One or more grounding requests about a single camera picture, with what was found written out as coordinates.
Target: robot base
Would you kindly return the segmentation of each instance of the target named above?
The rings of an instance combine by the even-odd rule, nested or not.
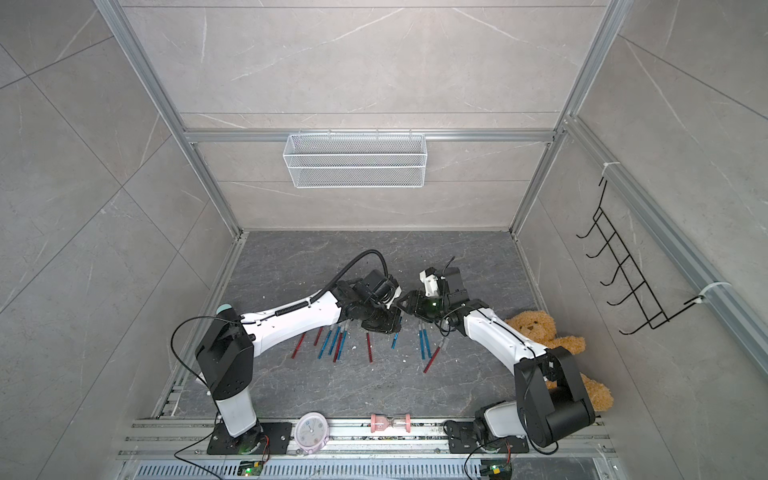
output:
[[[469,454],[482,445],[485,440],[480,441],[474,429],[474,422],[453,422],[451,420],[445,423],[445,432],[448,434],[448,447],[451,453]],[[512,453],[528,453],[528,439],[524,436],[512,436],[507,438],[509,448]],[[488,445],[488,449],[500,449],[506,447],[503,439]]]
[[[233,438],[223,422],[216,425],[208,443],[208,455],[261,455],[270,438],[270,454],[285,455],[290,441],[290,422],[258,422],[252,429]]]

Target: brown teddy bear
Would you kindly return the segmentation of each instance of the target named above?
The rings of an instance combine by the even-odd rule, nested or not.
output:
[[[549,349],[563,346],[572,355],[577,355],[587,348],[584,337],[564,336],[558,338],[554,319],[546,312],[523,312],[506,320],[506,323],[529,339]],[[604,412],[613,406],[614,397],[607,386],[589,379],[584,373],[581,374],[581,381],[587,388],[587,394],[592,401],[595,412]],[[547,388],[553,389],[555,386],[557,386],[556,382],[547,382]]]

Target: cable tie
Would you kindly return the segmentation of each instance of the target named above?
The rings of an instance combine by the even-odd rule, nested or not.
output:
[[[709,285],[705,286],[703,289],[701,289],[701,291],[699,292],[699,296],[697,296],[697,297],[696,297],[696,299],[694,299],[694,303],[704,303],[704,294],[705,294],[705,293],[706,293],[706,292],[707,292],[709,289],[711,289],[712,287],[714,287],[714,286],[718,286],[718,285],[728,285],[728,286],[733,286],[733,285],[731,285],[731,284],[730,284],[730,283],[728,283],[728,282],[712,282],[712,283],[710,283]]]
[[[605,162],[603,164],[603,171],[600,173],[601,177],[605,177],[605,169],[608,168],[608,165],[619,165],[621,162]]]

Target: wire basket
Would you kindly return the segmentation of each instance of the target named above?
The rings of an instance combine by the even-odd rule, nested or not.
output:
[[[296,188],[423,187],[423,134],[322,133],[288,136],[283,158]]]

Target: gray floor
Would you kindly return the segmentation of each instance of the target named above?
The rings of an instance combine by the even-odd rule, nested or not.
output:
[[[380,250],[404,291],[420,287],[419,272],[444,266],[456,255],[471,298],[488,303],[502,318],[536,308],[530,284],[508,233],[503,232],[257,232],[248,236],[223,296],[241,313],[256,312],[316,291],[357,253]],[[367,256],[346,278],[379,268]],[[317,330],[306,334],[298,355],[290,355],[299,337],[254,359],[251,395],[257,415],[300,417],[317,411],[329,417],[387,415],[467,416],[489,403],[514,397],[512,374],[487,350],[459,333],[422,370],[417,322],[403,320],[397,346],[392,336],[372,333],[368,361],[365,331],[350,328],[341,360],[317,359],[326,335],[313,346]],[[432,350],[439,332],[429,330]],[[211,417],[216,412],[205,389],[189,382],[176,416]]]

